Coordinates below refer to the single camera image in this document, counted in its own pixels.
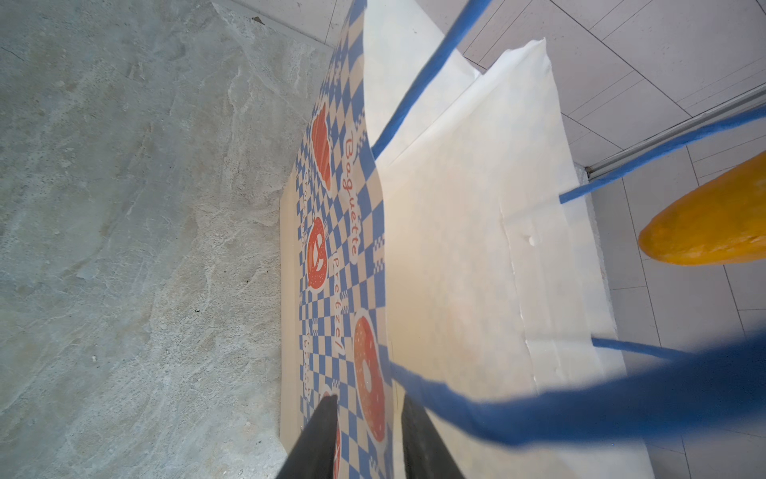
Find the blue checkered paper bag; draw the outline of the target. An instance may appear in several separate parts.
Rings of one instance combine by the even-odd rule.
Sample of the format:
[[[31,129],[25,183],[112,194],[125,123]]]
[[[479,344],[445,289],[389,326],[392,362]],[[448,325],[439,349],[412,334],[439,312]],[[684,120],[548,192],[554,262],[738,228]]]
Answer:
[[[546,43],[486,72],[413,1],[350,4],[281,198],[287,455],[405,477],[404,396],[465,478],[650,478],[644,441],[765,409],[765,338],[621,341]]]

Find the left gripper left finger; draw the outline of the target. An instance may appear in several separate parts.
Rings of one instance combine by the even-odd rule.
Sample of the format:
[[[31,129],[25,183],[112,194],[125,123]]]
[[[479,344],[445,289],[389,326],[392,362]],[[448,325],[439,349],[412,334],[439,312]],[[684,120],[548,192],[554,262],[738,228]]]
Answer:
[[[333,394],[321,399],[276,478],[332,479],[337,432],[337,396]]]

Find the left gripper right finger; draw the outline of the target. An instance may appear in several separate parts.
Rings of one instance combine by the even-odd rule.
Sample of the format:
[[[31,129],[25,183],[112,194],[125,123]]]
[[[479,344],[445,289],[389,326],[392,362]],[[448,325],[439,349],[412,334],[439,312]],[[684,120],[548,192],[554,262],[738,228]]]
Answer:
[[[401,415],[405,477],[407,479],[464,479],[426,409],[404,396]]]

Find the long yellow baguette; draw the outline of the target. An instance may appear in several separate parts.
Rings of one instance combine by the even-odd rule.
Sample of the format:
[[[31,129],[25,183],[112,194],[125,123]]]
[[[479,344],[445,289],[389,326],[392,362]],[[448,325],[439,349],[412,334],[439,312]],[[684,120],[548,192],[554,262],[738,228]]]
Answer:
[[[731,265],[765,257],[765,155],[733,168],[656,215],[640,249],[671,265]]]

